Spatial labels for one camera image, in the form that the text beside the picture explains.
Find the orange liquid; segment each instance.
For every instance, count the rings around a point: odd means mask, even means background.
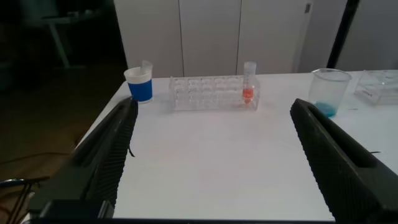
[[[242,97],[245,103],[250,103],[250,101],[253,99],[253,89],[243,89]]]

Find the blue label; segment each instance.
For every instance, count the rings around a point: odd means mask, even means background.
[[[129,84],[132,97],[138,101],[147,101],[152,98],[152,80],[140,84]]]

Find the cabinet door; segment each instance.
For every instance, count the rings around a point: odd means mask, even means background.
[[[257,74],[296,72],[311,2],[242,1],[238,74],[243,73],[245,61],[257,62]]]
[[[184,76],[235,75],[241,0],[180,0]]]
[[[154,63],[152,76],[182,77],[178,0],[114,0],[129,68]]]

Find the paper cup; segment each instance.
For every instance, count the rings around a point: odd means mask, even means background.
[[[130,68],[124,72],[132,97],[140,103],[152,99],[152,69],[142,73],[141,67]]]

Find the glass beaker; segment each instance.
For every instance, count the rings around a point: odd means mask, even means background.
[[[351,75],[337,69],[321,68],[312,72],[313,80],[308,100],[324,115],[332,118],[343,99]]]

